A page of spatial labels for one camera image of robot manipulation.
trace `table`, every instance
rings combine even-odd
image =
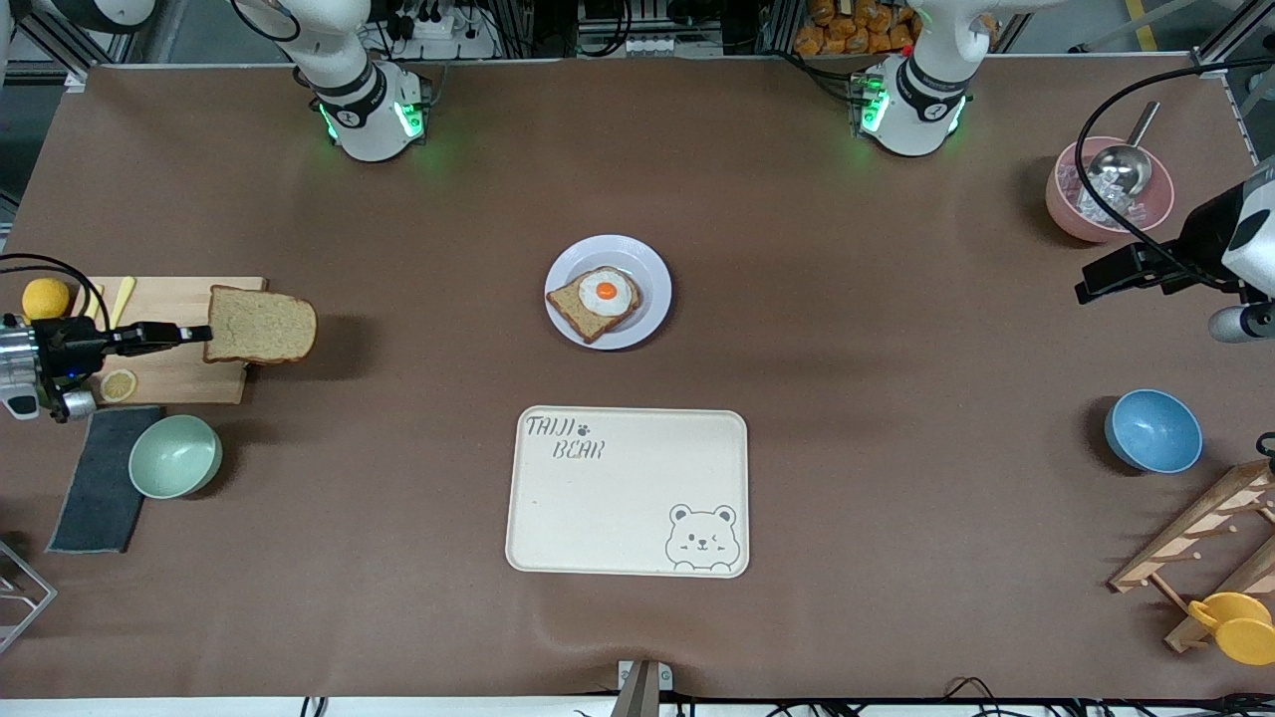
[[[700,695],[1201,698],[1269,688],[1104,580],[1270,429],[1269,344],[1227,299],[1075,305],[1103,254],[1053,227],[1052,158],[1104,97],[1183,57],[989,60],[956,135],[892,157],[778,61],[456,66],[430,142],[325,143],[286,69],[94,70],[14,227],[99,276],[269,277],[320,338],[200,407],[227,462],[148,501],[127,554],[36,555],[61,595],[4,658],[9,697],[558,694],[621,658]],[[436,69],[427,71],[436,73]],[[1251,162],[1220,83],[1148,91],[1187,211]],[[1099,130],[1123,134],[1131,98]],[[666,327],[598,355],[537,300],[560,250],[623,232],[676,285]],[[18,287],[5,287],[17,291]],[[1122,471],[1112,397],[1200,417],[1179,477]],[[734,580],[523,574],[502,554],[515,420],[537,403],[729,408],[750,427]],[[0,421],[0,526],[43,545],[83,427]],[[1260,542],[1207,543],[1207,591]]]

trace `bear drawing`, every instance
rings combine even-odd
[[[664,554],[673,569],[729,570],[740,559],[740,541],[734,537],[734,509],[720,505],[711,513],[697,513],[686,505],[674,505],[668,513],[673,532],[664,543]]]

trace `toast on plate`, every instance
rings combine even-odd
[[[544,299],[585,343],[598,341],[641,306],[638,283],[615,267],[585,272]]]

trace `tray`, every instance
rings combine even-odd
[[[505,558],[541,573],[738,577],[748,566],[743,418],[528,408],[518,420]]]

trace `toast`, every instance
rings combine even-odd
[[[213,339],[204,362],[291,364],[310,355],[319,320],[303,299],[273,291],[213,286],[208,302]]]
[[[580,301],[580,285],[599,272],[613,272],[620,274],[625,279],[625,283],[629,285],[629,306],[622,314],[616,316],[603,316],[590,311]],[[593,343],[598,341],[598,337],[620,325],[639,306],[641,306],[641,291],[638,288],[638,285],[629,278],[629,274],[621,272],[620,269],[615,267],[598,267],[592,272],[580,274],[562,288],[546,293],[544,300],[557,309],[557,313],[566,319],[566,323],[571,324],[571,328],[575,333],[580,334],[580,338],[583,338],[585,343]]]

